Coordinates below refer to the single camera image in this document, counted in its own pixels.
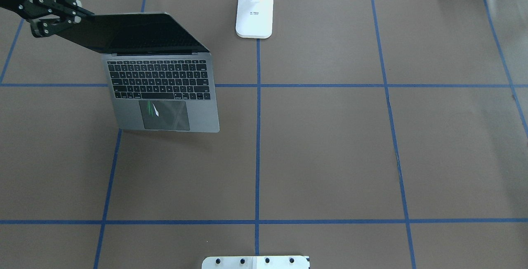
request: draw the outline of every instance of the robotic hand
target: robotic hand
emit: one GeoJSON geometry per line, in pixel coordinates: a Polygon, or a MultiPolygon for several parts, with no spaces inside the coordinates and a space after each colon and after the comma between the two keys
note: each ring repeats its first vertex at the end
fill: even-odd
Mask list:
{"type": "Polygon", "coordinates": [[[48,37],[56,34],[81,19],[94,13],[81,7],[79,0],[0,0],[0,7],[17,13],[31,24],[34,37],[48,37]],[[55,15],[52,19],[39,19],[55,15]]]}

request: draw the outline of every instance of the space bar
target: space bar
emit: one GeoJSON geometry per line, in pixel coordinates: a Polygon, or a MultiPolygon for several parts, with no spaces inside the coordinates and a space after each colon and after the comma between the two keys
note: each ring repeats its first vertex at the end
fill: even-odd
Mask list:
{"type": "Polygon", "coordinates": [[[142,92],[142,99],[173,99],[174,94],[171,92],[142,92]]]}

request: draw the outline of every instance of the vertical blue line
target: vertical blue line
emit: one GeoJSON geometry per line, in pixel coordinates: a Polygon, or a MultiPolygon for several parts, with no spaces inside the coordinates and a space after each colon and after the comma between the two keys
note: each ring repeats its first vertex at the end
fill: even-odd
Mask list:
{"type": "Polygon", "coordinates": [[[403,185],[403,174],[401,171],[400,153],[398,151],[398,141],[396,139],[396,130],[394,129],[394,118],[392,117],[392,107],[391,107],[390,96],[389,96],[389,86],[387,84],[387,73],[385,72],[385,62],[383,60],[383,51],[381,48],[381,38],[379,36],[380,29],[377,24],[375,0],[371,0],[371,3],[372,3],[372,14],[374,16],[374,25],[375,25],[375,30],[376,30],[377,50],[379,53],[379,63],[381,64],[381,73],[383,75],[383,85],[385,88],[385,99],[387,100],[387,109],[389,112],[389,122],[391,126],[392,143],[394,146],[394,154],[396,154],[396,165],[398,166],[398,175],[400,178],[401,201],[403,205],[403,214],[405,216],[405,227],[407,229],[407,241],[409,243],[409,253],[411,254],[411,266],[413,269],[416,269],[415,249],[414,249],[413,241],[412,241],[413,237],[411,234],[411,224],[409,222],[409,213],[407,210],[407,198],[405,197],[405,187],[403,185]]]}
{"type": "Polygon", "coordinates": [[[119,145],[121,144],[121,134],[123,130],[119,129],[117,132],[117,141],[115,142],[115,149],[113,151],[112,169],[110,171],[110,179],[108,181],[108,189],[106,191],[106,199],[104,200],[104,210],[102,212],[101,230],[99,231],[99,241],[97,242],[96,258],[94,261],[94,269],[99,266],[99,256],[101,255],[102,239],[104,236],[104,228],[106,226],[106,217],[108,214],[108,205],[110,205],[110,195],[112,193],[113,177],[116,172],[117,155],[119,153],[119,145]]]}
{"type": "Polygon", "coordinates": [[[255,163],[255,255],[260,254],[259,220],[260,220],[260,39],[257,39],[257,147],[255,163]]]}
{"type": "Polygon", "coordinates": [[[15,45],[17,43],[17,40],[19,39],[20,30],[22,29],[22,25],[24,24],[24,19],[20,20],[19,28],[16,31],[15,38],[13,38],[13,43],[11,43],[11,48],[9,49],[9,53],[7,54],[7,58],[5,59],[4,69],[2,69],[2,74],[0,75],[0,84],[4,80],[5,72],[7,71],[7,66],[9,65],[9,61],[11,60],[11,55],[13,54],[13,50],[15,49],[15,45]]]}
{"type": "Polygon", "coordinates": [[[506,77],[508,78],[509,88],[511,89],[511,93],[513,94],[513,97],[515,98],[515,105],[517,105],[517,111],[519,112],[519,115],[521,117],[521,122],[524,127],[524,132],[526,134],[526,137],[528,138],[528,125],[526,124],[526,119],[524,118],[523,109],[521,107],[521,104],[519,102],[519,98],[517,98],[517,92],[515,92],[515,87],[513,86],[513,80],[512,76],[509,74],[508,65],[506,64],[506,59],[504,58],[504,53],[502,52],[502,47],[500,47],[500,42],[498,41],[497,32],[495,31],[495,27],[493,25],[492,21],[492,15],[490,14],[490,8],[488,7],[488,1],[484,1],[484,7],[486,7],[486,14],[488,16],[488,21],[490,23],[490,27],[492,29],[493,38],[495,40],[495,43],[497,45],[498,54],[500,55],[500,60],[502,61],[502,66],[504,67],[504,72],[506,72],[506,77]]]}

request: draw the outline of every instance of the laptop screen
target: laptop screen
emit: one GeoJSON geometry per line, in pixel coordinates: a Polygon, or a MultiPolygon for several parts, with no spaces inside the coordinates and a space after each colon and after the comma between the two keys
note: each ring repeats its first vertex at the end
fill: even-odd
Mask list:
{"type": "Polygon", "coordinates": [[[94,15],[57,35],[98,53],[208,52],[167,13],[94,15]]]}

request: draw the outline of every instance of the open laptop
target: open laptop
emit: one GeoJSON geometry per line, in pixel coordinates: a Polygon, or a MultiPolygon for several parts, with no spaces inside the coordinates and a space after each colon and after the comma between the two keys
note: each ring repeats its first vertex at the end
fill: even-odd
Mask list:
{"type": "Polygon", "coordinates": [[[211,53],[169,14],[94,15],[58,36],[102,53],[120,128],[219,131],[211,53]]]}

